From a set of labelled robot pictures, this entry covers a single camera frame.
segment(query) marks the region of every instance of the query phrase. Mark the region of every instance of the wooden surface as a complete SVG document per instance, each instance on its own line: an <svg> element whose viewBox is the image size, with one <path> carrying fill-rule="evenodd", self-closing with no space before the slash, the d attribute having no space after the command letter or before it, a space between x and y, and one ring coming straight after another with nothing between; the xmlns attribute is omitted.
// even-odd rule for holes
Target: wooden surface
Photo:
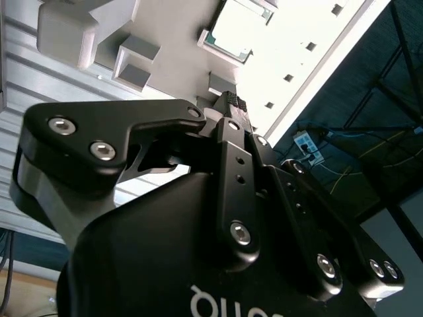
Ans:
<svg viewBox="0 0 423 317"><path fill-rule="evenodd" d="M0 298L3 300L7 271L0 273ZM6 309L8 317L37 317L55 312L56 283L14 272L11 295Z"/></svg>

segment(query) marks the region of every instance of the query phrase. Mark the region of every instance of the silver screw head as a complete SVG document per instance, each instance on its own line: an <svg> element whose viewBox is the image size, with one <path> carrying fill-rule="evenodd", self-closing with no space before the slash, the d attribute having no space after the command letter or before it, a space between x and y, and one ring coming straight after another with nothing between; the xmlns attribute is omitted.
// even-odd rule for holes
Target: silver screw head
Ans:
<svg viewBox="0 0 423 317"><path fill-rule="evenodd" d="M235 122L232 122L232 121L229 121L229 127L231 127L234 130L239 130L239 126Z"/></svg>
<svg viewBox="0 0 423 317"><path fill-rule="evenodd" d="M231 225L231 234L237 243L246 246L251 242L250 232L241 223L233 223Z"/></svg>
<svg viewBox="0 0 423 317"><path fill-rule="evenodd" d="M77 131L72 121L64 118L53 118L48 120L50 129L60 135L71 135Z"/></svg>
<svg viewBox="0 0 423 317"><path fill-rule="evenodd" d="M375 260L370 260L369 263L370 263L371 269L373 270L373 272L376 273L377 276L379 276L380 278L385 276L382 270L382 267L379 264L377 264Z"/></svg>
<svg viewBox="0 0 423 317"><path fill-rule="evenodd" d="M100 160L112 160L116 156L113 146L105 142L94 142L90 146L90 152Z"/></svg>
<svg viewBox="0 0 423 317"><path fill-rule="evenodd" d="M335 278L335 268L326 256L323 254L317 254L317 265L327 277L330 279Z"/></svg>
<svg viewBox="0 0 423 317"><path fill-rule="evenodd" d="M201 116L201 113L191 107L188 108L188 113L195 118L199 118Z"/></svg>
<svg viewBox="0 0 423 317"><path fill-rule="evenodd" d="M267 141L265 140L265 138L258 136L257 139L258 139L258 142L260 142L261 145L263 145L264 147L267 145Z"/></svg>
<svg viewBox="0 0 423 317"><path fill-rule="evenodd" d="M293 167L295 168L295 170L297 171L297 172L299 172L300 174L304 174L304 169L301 167L301 165L299 165L299 164L297 164L297 163L294 163L293 164Z"/></svg>
<svg viewBox="0 0 423 317"><path fill-rule="evenodd" d="M389 274L391 274L391 276L394 279L397 279L398 278L398 273L397 273L397 271L395 271L395 269L392 266L392 264L390 264L388 261L383 262L383 264L385 265L385 267L388 270Z"/></svg>

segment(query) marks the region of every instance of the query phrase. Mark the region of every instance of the blue cable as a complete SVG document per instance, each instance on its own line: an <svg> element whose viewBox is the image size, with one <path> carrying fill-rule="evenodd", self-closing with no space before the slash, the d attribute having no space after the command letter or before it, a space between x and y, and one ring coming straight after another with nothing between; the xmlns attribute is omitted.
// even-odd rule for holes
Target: blue cable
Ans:
<svg viewBox="0 0 423 317"><path fill-rule="evenodd" d="M373 133L373 131L370 131L370 132L367 132L367 133L359 133L359 134L345 134L345 133L342 133L342 132L339 132L339 131L334 131L331 128L325 126L324 124L322 124L320 122L316 122L316 121L300 120L300 121L296 121L295 123L311 123L311 124L314 124L318 127L323 127L326 130L332 132L333 134L340 135L340 136L343 136L343 137L363 137L365 135L368 135L368 133ZM388 127L398 127L398 125L388 125Z"/></svg>

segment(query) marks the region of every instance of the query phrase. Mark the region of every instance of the corrugated metal wall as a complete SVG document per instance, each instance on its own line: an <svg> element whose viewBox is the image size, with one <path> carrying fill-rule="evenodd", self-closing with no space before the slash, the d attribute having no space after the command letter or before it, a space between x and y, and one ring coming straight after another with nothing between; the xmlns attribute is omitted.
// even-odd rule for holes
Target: corrugated metal wall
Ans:
<svg viewBox="0 0 423 317"><path fill-rule="evenodd" d="M7 108L0 114L0 227L53 241L61 238L21 213L9 197L22 115L33 104L99 100L170 99L146 87L143 94L111 81L112 71L93 65L78 71L38 53L36 49L37 0L6 0ZM118 186L115 202L121 205L186 173L179 166L168 174L147 175Z"/></svg>

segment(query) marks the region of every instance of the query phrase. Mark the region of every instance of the power strip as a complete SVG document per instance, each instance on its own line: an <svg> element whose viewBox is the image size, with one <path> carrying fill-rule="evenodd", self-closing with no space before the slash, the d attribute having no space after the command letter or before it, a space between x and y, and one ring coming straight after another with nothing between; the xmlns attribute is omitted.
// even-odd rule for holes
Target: power strip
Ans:
<svg viewBox="0 0 423 317"><path fill-rule="evenodd" d="M293 141L304 156L309 158L308 161L311 166L325 161L325 158L322 156L322 153L318 151L319 148L316 146L307 131L298 131L298 133L293 136Z"/></svg>

